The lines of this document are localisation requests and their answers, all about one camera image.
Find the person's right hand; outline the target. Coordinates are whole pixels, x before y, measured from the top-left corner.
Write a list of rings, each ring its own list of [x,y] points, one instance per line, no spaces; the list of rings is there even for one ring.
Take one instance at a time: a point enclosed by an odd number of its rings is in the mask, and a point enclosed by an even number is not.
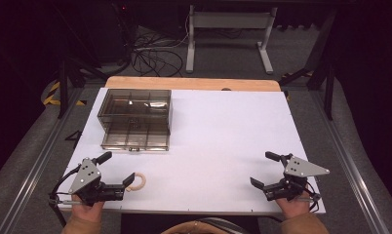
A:
[[[310,202],[307,192],[303,192],[290,201],[286,198],[277,199],[276,203],[280,207],[285,219],[291,219],[309,213]]]

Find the black metal stand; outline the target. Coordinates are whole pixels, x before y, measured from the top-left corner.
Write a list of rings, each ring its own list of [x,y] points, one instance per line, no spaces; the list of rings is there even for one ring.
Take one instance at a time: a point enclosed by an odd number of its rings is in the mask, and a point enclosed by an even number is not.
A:
[[[329,53],[326,50],[326,46],[331,34],[335,15],[336,10],[329,11],[304,67],[291,75],[283,77],[279,81],[279,85],[283,87],[292,81],[305,76],[308,72],[312,72],[311,78],[306,83],[306,87],[309,90],[316,91],[322,86],[323,83],[326,84],[323,107],[324,112],[329,120],[333,119],[332,104],[334,69]]]
[[[59,118],[62,118],[69,108],[68,83],[75,88],[83,88],[86,84],[86,70],[94,78],[106,81],[109,76],[86,64],[78,58],[67,57],[59,64]]]

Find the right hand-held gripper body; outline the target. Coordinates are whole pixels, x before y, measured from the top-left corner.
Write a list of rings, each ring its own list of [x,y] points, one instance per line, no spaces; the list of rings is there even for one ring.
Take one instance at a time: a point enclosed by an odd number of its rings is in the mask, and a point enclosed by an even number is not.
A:
[[[287,162],[281,162],[283,169],[283,178],[275,184],[266,185],[263,188],[268,201],[286,198],[288,201],[301,195],[303,192],[309,194],[309,201],[318,202],[321,195],[313,189],[308,189],[308,178],[310,176],[325,176],[330,173],[326,168],[293,156],[285,155]]]

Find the white table board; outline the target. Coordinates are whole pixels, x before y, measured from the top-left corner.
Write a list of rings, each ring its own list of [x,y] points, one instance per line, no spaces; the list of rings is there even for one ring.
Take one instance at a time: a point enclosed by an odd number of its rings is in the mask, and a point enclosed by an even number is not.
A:
[[[98,92],[84,132],[67,167],[106,151],[101,179],[119,184],[131,173],[143,174],[137,190],[108,211],[136,214],[269,215],[278,213],[262,190],[283,178],[283,165],[265,157],[293,154],[306,160],[292,113],[281,92],[172,90],[173,116],[168,151],[107,150],[98,112],[107,88]]]

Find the wooden table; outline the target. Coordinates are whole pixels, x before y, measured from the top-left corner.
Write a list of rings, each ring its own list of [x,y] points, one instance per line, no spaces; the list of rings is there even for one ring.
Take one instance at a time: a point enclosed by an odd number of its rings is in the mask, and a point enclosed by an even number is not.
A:
[[[167,78],[112,76],[107,79],[106,88],[152,89],[152,90],[206,90],[280,92],[273,80],[214,79],[214,78]]]

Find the yellow black hazard tape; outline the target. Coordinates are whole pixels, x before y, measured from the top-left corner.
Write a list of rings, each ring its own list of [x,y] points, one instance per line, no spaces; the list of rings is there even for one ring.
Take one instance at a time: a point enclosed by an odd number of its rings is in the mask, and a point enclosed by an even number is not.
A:
[[[60,105],[60,100],[54,99],[54,95],[55,95],[55,93],[57,92],[58,89],[59,89],[59,81],[56,80],[56,82],[51,87],[51,89],[49,90],[46,98],[43,101],[44,105],[48,105],[48,104]],[[77,102],[76,102],[76,105],[80,105],[80,106],[84,106],[86,104],[87,104],[86,100],[77,100]]]

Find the dark computer tower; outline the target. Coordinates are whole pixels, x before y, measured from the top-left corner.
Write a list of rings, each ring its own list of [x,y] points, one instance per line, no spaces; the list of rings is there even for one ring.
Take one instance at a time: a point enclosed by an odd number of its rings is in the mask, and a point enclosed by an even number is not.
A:
[[[120,18],[117,6],[112,3],[98,4],[98,59],[102,62],[129,63],[130,42],[126,27]]]

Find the person's body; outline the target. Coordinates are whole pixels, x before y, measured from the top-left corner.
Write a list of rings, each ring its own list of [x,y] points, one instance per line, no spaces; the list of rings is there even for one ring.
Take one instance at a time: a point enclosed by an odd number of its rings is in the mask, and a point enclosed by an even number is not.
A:
[[[241,226],[218,217],[199,218],[168,228],[161,234],[250,234]]]

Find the person's left hand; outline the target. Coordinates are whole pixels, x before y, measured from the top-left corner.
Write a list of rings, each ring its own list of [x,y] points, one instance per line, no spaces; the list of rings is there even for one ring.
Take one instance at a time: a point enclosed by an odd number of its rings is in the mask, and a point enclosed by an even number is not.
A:
[[[101,222],[103,206],[103,202],[94,203],[91,207],[81,204],[73,205],[72,215],[89,222],[99,223]]]

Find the clear brown drawer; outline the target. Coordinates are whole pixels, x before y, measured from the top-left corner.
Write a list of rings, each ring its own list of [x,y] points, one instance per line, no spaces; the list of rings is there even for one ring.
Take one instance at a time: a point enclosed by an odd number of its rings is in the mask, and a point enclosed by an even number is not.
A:
[[[168,151],[169,127],[162,124],[113,123],[105,129],[101,147],[107,150]]]

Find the aluminium rail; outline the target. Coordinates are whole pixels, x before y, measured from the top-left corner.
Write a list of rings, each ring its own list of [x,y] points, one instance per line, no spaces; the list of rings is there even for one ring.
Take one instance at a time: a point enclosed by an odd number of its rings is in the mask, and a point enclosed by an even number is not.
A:
[[[350,183],[353,193],[358,201],[358,204],[366,218],[366,221],[373,234],[390,234],[386,223],[381,216],[373,198],[364,182],[354,160],[349,152],[346,150],[339,132],[333,120],[330,120],[325,112],[323,100],[317,92],[311,91],[310,96],[313,99],[326,129],[329,132],[330,138],[333,141],[336,156],[344,173]]]
[[[23,184],[20,187],[20,191],[15,201],[9,208],[0,225],[0,234],[11,234],[13,229],[15,228],[21,214],[23,213],[25,206],[29,201],[30,196],[32,195],[41,177],[41,174],[44,172],[45,167],[51,158],[52,151],[56,145],[57,138],[61,133],[70,112],[72,111],[76,101],[81,96],[82,92],[82,88],[75,88],[69,95],[69,106],[63,112],[62,116],[55,120],[54,125],[47,137],[47,140],[42,147],[42,150],[38,154],[37,159],[33,163],[28,175],[24,178]]]

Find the white metal stand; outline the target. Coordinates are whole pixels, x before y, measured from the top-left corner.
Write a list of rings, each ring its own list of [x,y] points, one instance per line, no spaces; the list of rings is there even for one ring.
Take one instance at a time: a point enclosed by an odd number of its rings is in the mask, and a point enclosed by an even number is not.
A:
[[[225,12],[198,12],[195,6],[189,7],[186,24],[188,47],[185,70],[192,73],[195,60],[195,29],[196,28],[236,28],[236,29],[264,29],[263,39],[256,43],[263,67],[267,74],[272,74],[272,67],[267,44],[270,38],[274,20],[277,16],[277,8],[271,8],[263,13],[225,13]]]

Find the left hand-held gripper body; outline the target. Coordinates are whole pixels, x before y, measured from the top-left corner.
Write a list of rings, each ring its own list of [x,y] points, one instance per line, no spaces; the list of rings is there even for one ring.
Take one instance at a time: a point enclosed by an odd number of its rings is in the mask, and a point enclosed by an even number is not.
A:
[[[97,202],[121,201],[124,197],[124,185],[102,182],[98,165],[94,165],[92,160],[86,158],[82,161],[68,193],[77,195],[83,204],[90,207]]]

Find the black triangular bracket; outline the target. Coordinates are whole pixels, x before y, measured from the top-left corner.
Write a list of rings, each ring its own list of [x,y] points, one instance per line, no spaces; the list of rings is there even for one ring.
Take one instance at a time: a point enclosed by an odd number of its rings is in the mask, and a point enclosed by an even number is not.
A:
[[[67,136],[65,138],[65,140],[73,140],[73,141],[77,141],[82,135],[82,132],[77,130],[74,133],[70,134],[69,136]]]

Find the clear brown drawer box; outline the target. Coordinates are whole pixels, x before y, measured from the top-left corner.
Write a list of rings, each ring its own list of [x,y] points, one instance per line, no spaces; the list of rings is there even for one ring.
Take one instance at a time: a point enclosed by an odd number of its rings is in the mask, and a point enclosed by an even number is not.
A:
[[[98,112],[98,120],[106,131],[130,124],[169,129],[172,116],[171,90],[108,89]]]

